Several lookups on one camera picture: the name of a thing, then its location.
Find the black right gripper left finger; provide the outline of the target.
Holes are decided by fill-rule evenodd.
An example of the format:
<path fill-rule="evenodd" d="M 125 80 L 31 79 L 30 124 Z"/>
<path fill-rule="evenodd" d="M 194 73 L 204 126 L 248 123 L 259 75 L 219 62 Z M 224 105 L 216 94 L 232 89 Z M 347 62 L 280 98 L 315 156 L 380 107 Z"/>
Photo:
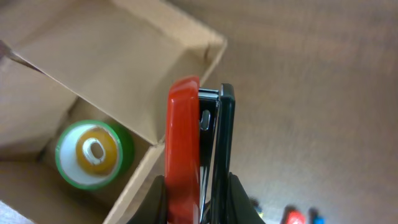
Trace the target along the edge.
<path fill-rule="evenodd" d="M 166 224 L 167 223 L 167 196 L 165 178 L 158 175 L 136 213 L 127 224 Z"/>

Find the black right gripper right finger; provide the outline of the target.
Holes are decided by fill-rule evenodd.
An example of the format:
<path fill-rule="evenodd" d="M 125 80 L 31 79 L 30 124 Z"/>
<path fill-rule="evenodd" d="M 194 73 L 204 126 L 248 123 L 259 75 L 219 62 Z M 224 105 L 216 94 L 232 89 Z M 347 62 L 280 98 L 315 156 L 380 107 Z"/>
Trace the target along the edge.
<path fill-rule="evenodd" d="M 228 223 L 265 224 L 252 205 L 238 176 L 229 173 L 228 183 Z"/>

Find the small yellow tape roll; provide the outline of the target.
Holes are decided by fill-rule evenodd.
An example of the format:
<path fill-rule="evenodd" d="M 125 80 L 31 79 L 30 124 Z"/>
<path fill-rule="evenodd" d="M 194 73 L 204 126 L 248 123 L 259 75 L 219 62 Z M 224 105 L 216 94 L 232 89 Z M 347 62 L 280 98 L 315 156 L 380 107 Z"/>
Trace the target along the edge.
<path fill-rule="evenodd" d="M 118 158 L 117 144 L 103 128 L 85 131 L 78 139 L 75 152 L 80 167 L 94 175 L 110 174 Z"/>

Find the green tape roll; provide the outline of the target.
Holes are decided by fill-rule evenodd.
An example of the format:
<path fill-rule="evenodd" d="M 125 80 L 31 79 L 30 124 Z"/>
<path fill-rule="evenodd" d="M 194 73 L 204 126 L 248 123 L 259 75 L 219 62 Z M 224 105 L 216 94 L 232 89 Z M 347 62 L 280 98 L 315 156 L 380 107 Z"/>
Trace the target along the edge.
<path fill-rule="evenodd" d="M 92 128 L 103 128 L 112 135 L 118 148 L 114 169 L 108 175 L 94 175 L 84 171 L 77 162 L 76 144 L 81 135 Z M 72 186 L 82 190 L 100 189 L 127 171 L 134 160 L 134 142 L 129 131 L 116 123 L 83 120 L 73 123 L 60 136 L 55 147 L 55 163 L 60 175 Z"/>

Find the orange black stapler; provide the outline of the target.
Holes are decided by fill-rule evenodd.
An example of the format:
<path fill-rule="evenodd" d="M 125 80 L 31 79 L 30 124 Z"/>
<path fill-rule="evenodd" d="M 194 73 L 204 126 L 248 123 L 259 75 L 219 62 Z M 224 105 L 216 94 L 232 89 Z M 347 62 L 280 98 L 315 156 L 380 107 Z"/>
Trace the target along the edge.
<path fill-rule="evenodd" d="M 169 90 L 165 188 L 169 223 L 226 223 L 234 87 L 202 89 L 198 77 Z"/>

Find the brown cardboard box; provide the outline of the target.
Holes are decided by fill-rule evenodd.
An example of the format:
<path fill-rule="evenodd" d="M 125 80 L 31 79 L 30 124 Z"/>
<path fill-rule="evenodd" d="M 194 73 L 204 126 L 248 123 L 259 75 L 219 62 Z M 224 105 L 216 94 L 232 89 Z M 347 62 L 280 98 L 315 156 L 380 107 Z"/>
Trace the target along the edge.
<path fill-rule="evenodd" d="M 1 222 L 126 222 L 160 171 L 169 88 L 204 82 L 226 46 L 166 1 L 2 1 Z M 96 190 L 55 163 L 61 134 L 88 119 L 134 142 L 132 165 Z"/>

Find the yellow highlighter marker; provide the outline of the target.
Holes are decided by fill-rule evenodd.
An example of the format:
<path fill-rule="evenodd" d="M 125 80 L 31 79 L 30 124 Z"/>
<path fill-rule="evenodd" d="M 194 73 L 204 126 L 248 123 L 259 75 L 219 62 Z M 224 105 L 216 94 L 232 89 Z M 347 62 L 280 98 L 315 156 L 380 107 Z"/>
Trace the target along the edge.
<path fill-rule="evenodd" d="M 259 203 L 258 199 L 251 197 L 249 200 L 250 200 L 251 205 L 253 206 L 253 208 L 257 212 L 257 214 L 262 218 L 264 213 L 262 211 L 262 208 L 260 206 L 260 203 Z"/>

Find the red utility knife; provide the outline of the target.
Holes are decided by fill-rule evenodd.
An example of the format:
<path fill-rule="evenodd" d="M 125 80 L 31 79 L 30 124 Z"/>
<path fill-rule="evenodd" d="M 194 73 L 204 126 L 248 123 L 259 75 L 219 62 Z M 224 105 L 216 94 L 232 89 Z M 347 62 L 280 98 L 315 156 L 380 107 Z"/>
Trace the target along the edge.
<path fill-rule="evenodd" d="M 288 205 L 284 209 L 280 224 L 305 224 L 305 215 L 296 209 L 295 206 Z"/>

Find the blue whiteboard marker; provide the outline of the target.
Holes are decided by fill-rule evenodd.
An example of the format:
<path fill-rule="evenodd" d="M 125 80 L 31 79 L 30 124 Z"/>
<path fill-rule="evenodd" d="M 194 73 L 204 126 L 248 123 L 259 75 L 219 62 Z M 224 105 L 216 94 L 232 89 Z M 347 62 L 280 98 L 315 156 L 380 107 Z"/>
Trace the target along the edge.
<path fill-rule="evenodd" d="M 319 214 L 316 208 L 311 208 L 309 211 L 309 224 L 325 224 L 325 219 Z"/>

